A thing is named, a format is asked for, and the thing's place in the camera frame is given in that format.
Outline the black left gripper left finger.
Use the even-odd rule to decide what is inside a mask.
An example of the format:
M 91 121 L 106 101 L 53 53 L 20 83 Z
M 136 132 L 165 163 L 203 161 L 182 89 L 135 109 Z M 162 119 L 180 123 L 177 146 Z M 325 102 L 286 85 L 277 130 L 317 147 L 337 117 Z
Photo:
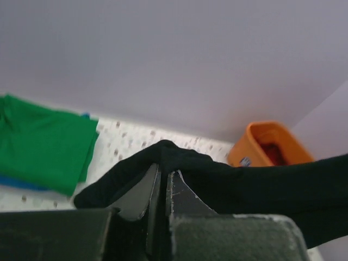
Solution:
M 148 260 L 148 209 L 158 189 L 153 164 L 106 208 L 1 213 L 1 260 Z

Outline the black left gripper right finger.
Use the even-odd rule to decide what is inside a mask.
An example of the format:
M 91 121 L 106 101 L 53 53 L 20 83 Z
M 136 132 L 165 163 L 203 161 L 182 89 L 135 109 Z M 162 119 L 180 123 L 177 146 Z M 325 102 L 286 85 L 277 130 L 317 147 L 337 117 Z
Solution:
M 172 260 L 308 260 L 302 233 L 281 215 L 219 215 L 186 184 L 167 179 L 166 214 Z

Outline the black t-shirt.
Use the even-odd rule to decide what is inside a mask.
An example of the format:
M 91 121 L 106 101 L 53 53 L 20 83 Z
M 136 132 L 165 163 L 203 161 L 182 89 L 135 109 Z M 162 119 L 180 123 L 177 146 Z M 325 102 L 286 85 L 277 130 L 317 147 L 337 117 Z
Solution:
M 104 208 L 137 184 L 152 164 L 164 179 L 181 172 L 186 184 L 219 214 L 279 214 L 291 218 L 308 248 L 347 235 L 347 155 L 289 166 L 232 167 L 161 140 L 119 161 L 74 198 L 78 209 Z

